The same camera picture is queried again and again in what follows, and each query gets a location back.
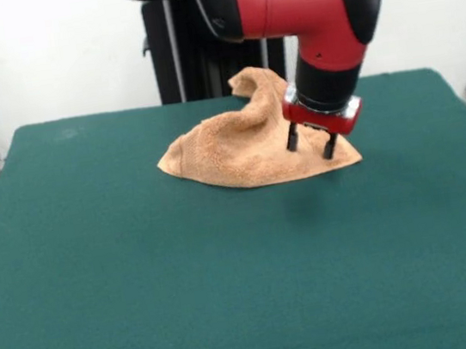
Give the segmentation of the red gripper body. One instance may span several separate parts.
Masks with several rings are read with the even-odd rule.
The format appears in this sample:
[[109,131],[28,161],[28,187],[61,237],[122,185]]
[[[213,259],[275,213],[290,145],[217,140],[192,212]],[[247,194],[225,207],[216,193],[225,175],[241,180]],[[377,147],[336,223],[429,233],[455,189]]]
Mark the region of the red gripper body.
[[281,106],[284,119],[344,136],[349,135],[356,126],[363,103],[361,97],[353,95],[340,111],[329,113],[309,109],[300,102],[298,96],[295,85],[287,85]]

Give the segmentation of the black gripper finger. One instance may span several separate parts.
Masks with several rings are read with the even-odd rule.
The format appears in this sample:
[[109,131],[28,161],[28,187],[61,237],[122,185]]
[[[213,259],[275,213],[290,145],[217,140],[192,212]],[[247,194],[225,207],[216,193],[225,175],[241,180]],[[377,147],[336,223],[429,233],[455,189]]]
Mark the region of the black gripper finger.
[[332,159],[334,157],[334,149],[335,149],[335,146],[336,146],[336,142],[337,142],[337,137],[338,137],[338,134],[337,133],[329,133],[329,138],[328,138],[328,141],[326,142],[325,144],[325,148],[323,150],[323,158],[328,160],[328,159]]
[[286,149],[288,151],[296,151],[297,144],[298,144],[298,135],[297,135],[297,124],[295,122],[291,122],[288,129],[288,139]]

